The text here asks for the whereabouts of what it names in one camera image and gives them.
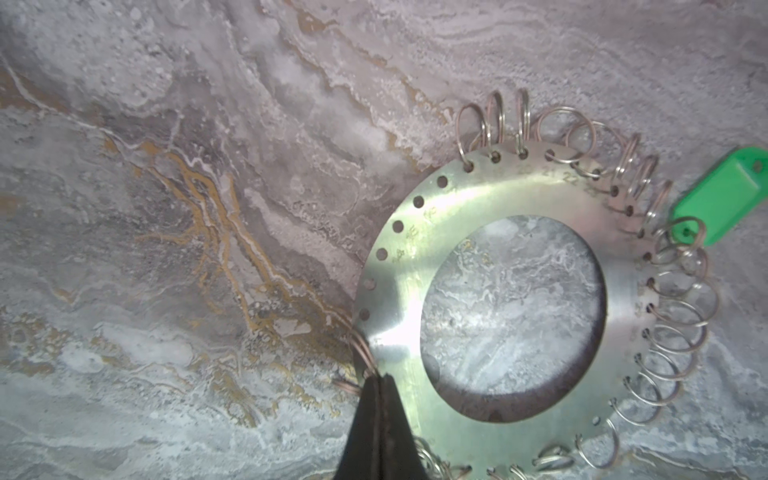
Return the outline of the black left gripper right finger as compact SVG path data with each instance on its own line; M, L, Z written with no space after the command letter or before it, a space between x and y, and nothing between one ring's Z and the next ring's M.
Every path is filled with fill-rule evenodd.
M391 375L379 379L378 479L427 479L400 395Z

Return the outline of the green key tag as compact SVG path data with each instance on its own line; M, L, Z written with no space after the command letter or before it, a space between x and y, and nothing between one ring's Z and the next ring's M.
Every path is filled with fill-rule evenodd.
M676 242L692 244L700 224L706 227L703 246L722 239L756 206L767 199L767 150L744 147L729 152L672 209Z

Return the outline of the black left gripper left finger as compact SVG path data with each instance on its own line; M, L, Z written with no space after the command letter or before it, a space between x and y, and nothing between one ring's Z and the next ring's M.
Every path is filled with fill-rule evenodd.
M380 376L365 381L334 480L382 478L381 386Z

